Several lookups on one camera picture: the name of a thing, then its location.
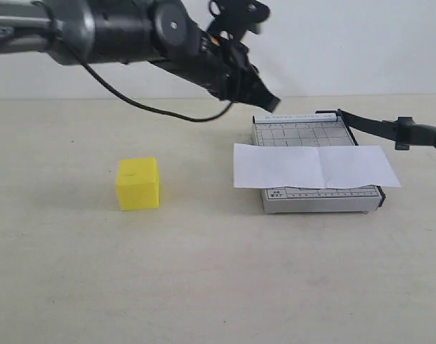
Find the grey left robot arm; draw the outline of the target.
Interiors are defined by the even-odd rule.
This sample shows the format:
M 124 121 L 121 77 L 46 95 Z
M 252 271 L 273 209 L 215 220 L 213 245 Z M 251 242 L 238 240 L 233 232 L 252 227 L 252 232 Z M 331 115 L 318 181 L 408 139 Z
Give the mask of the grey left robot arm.
M 182 1 L 0 1 L 0 54 L 43 52 L 60 65 L 147 62 L 219 100 L 268 95 L 243 43 L 270 16 L 259 1 L 209 1 L 206 29 Z

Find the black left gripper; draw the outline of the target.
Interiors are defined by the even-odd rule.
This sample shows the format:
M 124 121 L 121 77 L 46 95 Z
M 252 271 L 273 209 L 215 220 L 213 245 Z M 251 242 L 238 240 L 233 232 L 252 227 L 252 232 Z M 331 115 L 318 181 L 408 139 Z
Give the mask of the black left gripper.
M 201 86 L 220 100 L 235 100 L 273 113 L 281 99 L 263 83 L 241 40 L 215 36 L 193 21 L 181 1 L 158 1 L 152 12 L 159 56 L 149 63 Z

